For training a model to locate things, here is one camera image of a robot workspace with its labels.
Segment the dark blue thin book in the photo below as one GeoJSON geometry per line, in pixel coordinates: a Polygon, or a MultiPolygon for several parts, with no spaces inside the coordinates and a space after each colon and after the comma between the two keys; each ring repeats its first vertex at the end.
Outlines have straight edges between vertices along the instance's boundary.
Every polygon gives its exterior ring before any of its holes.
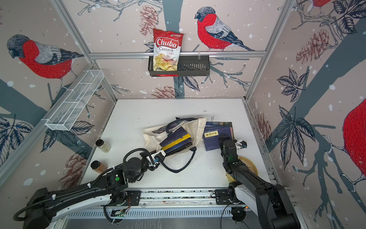
{"type": "Polygon", "coordinates": [[[186,134],[188,134],[188,132],[184,128],[180,127],[175,132],[169,134],[168,137],[163,142],[160,143],[160,146],[164,147],[169,143],[183,137],[186,134]]]}
{"type": "Polygon", "coordinates": [[[233,130],[227,125],[206,126],[203,133],[203,141],[206,151],[212,151],[220,148],[219,138],[228,136],[233,139],[233,130]]]}
{"type": "Polygon", "coordinates": [[[212,126],[229,126],[229,127],[233,127],[231,122],[206,122],[206,126],[207,127],[212,127],[212,126]]]}

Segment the cream canvas tote bag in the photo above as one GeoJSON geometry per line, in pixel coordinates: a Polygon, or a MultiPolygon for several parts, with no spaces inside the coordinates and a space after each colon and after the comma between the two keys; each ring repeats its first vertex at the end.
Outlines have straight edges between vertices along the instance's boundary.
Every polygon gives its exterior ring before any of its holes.
{"type": "Polygon", "coordinates": [[[163,150],[167,156],[196,149],[203,141],[206,118],[179,118],[166,125],[143,130],[145,148],[163,150]]]}

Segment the yellow spine book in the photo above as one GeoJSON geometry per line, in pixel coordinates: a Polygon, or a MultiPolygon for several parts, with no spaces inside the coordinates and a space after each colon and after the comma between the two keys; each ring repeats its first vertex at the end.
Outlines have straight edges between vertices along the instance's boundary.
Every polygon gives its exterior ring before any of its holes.
{"type": "Polygon", "coordinates": [[[175,145],[177,145],[177,144],[179,144],[179,143],[181,143],[181,142],[183,142],[183,141],[185,141],[185,140],[187,140],[187,139],[190,139],[190,138],[191,138],[191,136],[190,136],[189,134],[186,134],[186,135],[184,135],[183,137],[181,137],[181,138],[179,138],[179,139],[177,139],[177,140],[175,140],[175,141],[173,141],[173,142],[169,143],[168,145],[166,145],[166,146],[162,147],[162,149],[163,149],[164,151],[166,151],[167,149],[170,149],[170,148],[172,148],[173,146],[175,146],[175,145]]]}

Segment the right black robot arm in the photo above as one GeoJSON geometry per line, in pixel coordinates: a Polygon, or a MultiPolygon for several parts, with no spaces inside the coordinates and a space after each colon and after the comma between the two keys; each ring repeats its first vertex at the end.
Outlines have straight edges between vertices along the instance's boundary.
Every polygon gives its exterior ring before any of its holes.
{"type": "Polygon", "coordinates": [[[246,204],[258,216],[263,229],[300,229],[300,221],[285,188],[253,173],[239,159],[237,142],[229,136],[220,136],[219,145],[223,167],[235,180],[228,187],[230,200],[246,204]]]}

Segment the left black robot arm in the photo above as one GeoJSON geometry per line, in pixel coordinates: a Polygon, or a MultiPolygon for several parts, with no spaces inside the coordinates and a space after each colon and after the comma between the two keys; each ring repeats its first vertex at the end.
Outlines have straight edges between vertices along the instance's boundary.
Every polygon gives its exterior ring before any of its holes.
{"type": "Polygon", "coordinates": [[[62,215],[91,206],[138,206],[140,191],[128,191],[128,185],[140,181],[147,171],[154,171],[164,160],[163,150],[149,152],[144,148],[128,152],[123,162],[102,172],[95,180],[79,186],[49,191],[37,190],[26,207],[17,211],[14,221],[22,221],[25,229],[45,229],[62,215]]]}

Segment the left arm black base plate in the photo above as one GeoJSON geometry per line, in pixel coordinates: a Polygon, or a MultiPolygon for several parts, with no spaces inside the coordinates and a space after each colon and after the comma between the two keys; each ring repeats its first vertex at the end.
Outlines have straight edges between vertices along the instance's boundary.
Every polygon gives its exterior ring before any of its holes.
{"type": "Polygon", "coordinates": [[[139,206],[141,193],[140,190],[126,191],[127,205],[132,207],[139,206]]]}

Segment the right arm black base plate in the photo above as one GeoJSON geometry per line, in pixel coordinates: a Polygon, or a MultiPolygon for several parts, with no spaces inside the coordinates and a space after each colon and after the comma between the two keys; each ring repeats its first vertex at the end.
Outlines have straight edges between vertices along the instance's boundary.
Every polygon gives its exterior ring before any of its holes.
{"type": "Polygon", "coordinates": [[[214,190],[214,198],[216,205],[244,205],[242,201],[237,200],[233,194],[230,194],[228,189],[216,189],[214,190]]]}

